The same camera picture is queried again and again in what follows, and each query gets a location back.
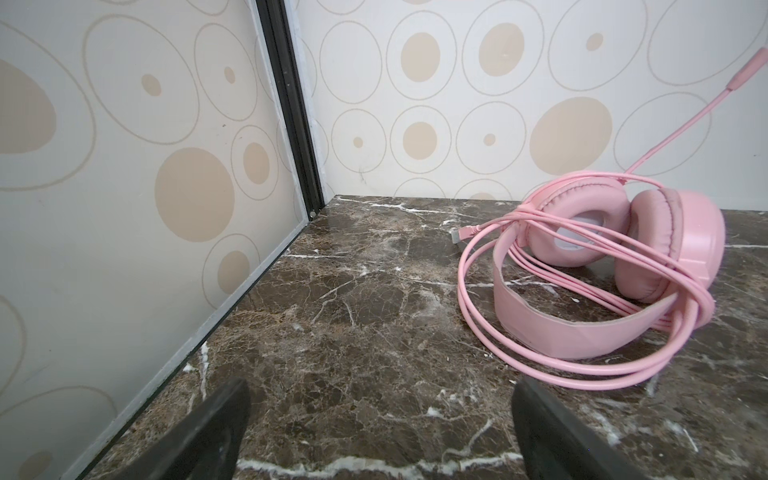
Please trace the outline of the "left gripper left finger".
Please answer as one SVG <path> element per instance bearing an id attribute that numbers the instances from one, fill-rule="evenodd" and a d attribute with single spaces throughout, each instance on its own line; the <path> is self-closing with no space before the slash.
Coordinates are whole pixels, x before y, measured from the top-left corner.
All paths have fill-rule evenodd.
<path id="1" fill-rule="evenodd" d="M 231 479 L 250 410 L 247 382 L 232 378 L 116 477 Z"/>

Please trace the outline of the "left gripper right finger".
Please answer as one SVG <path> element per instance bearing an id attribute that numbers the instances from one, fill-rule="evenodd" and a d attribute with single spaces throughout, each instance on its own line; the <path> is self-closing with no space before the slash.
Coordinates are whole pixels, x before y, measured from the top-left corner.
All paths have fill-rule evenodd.
<path id="1" fill-rule="evenodd" d="M 646 477 L 530 377 L 517 381 L 511 412 L 516 440 L 530 479 Z"/>

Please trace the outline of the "pink headset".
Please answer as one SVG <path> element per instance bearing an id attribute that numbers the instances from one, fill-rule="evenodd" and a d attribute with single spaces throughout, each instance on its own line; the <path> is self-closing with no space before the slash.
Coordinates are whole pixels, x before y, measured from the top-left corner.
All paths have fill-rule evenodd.
<path id="1" fill-rule="evenodd" d="M 463 245 L 460 311 L 492 354 L 552 385 L 610 391 L 656 376 L 711 321 L 726 223 L 707 196 L 629 167 L 565 174 L 511 212 L 455 229 L 452 239 Z M 546 313 L 512 287 L 507 266 L 592 301 L 611 318 Z"/>

